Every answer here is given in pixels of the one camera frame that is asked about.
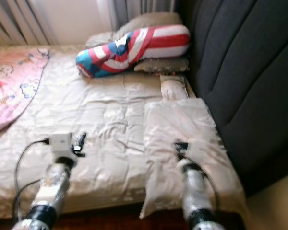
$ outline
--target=beige pillow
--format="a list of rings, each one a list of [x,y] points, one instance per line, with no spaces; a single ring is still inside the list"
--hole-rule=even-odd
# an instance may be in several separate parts
[[[145,13],[131,19],[123,25],[115,34],[114,40],[121,39],[126,33],[145,27],[157,25],[183,24],[180,16],[174,12],[154,12]]]
[[[85,46],[87,49],[89,49],[89,48],[93,48],[96,46],[107,44],[109,42],[113,42],[114,33],[115,32],[113,31],[109,31],[109,32],[104,32],[104,33],[93,35],[87,40],[87,42],[85,43]]]
[[[134,71],[172,73],[189,70],[186,58],[152,58],[141,61],[134,67]]]

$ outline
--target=bed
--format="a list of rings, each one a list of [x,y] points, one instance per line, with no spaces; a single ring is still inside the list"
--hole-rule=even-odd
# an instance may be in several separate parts
[[[9,47],[23,49],[29,47]],[[0,132],[0,218],[11,217],[15,196],[13,171],[19,154],[32,141],[56,131],[87,132],[83,152],[72,172],[64,212],[141,203],[145,198],[144,106],[160,101],[159,76],[124,72],[108,78],[79,75],[75,56],[83,46],[51,46],[34,99],[9,128]],[[33,146],[20,171],[20,187],[40,178],[51,164],[48,146]],[[24,191],[27,210],[38,190]]]

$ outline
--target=black cable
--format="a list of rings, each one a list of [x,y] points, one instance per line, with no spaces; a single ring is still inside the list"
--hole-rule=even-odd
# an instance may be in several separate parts
[[[43,140],[39,140],[39,141],[34,141],[32,143],[30,143],[29,145],[27,145],[25,147],[25,149],[23,150],[23,152],[21,153],[20,157],[18,158],[17,160],[17,163],[16,163],[16,166],[15,166],[15,171],[14,171],[14,185],[15,185],[15,190],[16,190],[16,193],[19,192],[19,185],[18,185],[18,168],[19,168],[19,165],[20,165],[20,162],[25,154],[25,152],[34,144],[37,144],[37,143],[44,143],[46,145],[49,144],[49,138],[46,138],[46,139],[43,139]],[[17,198],[17,208],[18,208],[18,221],[20,221],[22,219],[22,211],[21,211],[21,206],[20,206],[20,202],[21,202],[21,199],[20,199],[20,196]]]
[[[217,212],[220,210],[220,195],[219,193],[217,192],[217,189],[216,189],[216,185],[213,183],[212,179],[210,178],[210,176],[208,175],[208,173],[202,169],[202,167],[200,166],[200,164],[196,163],[195,161],[193,161],[190,157],[187,157],[185,154],[181,154],[181,157],[191,161],[193,164],[196,164],[198,165],[200,168],[201,168],[201,171],[203,172],[204,176],[207,178],[207,180],[209,181],[209,183],[211,184],[211,187],[214,191],[214,194],[215,194],[215,204],[216,204],[216,210]]]
[[[35,183],[37,183],[37,182],[39,182],[40,181],[40,179],[38,179],[38,180],[36,180],[36,181],[33,181],[33,182],[31,182],[31,183],[28,183],[28,184],[26,184],[24,187],[22,187],[20,190],[19,190],[19,192],[16,194],[16,196],[15,196],[15,198],[14,198],[14,201],[13,201],[13,204],[12,204],[12,219],[13,219],[13,221],[14,221],[14,223],[17,223],[17,218],[16,218],[16,215],[15,215],[15,209],[16,209],[16,206],[17,206],[17,200],[18,200],[18,198],[20,197],[20,195],[21,195],[21,193],[23,192],[23,190],[25,189],[25,188],[27,188],[28,186],[30,186],[30,185],[33,185],[33,184],[35,184]]]

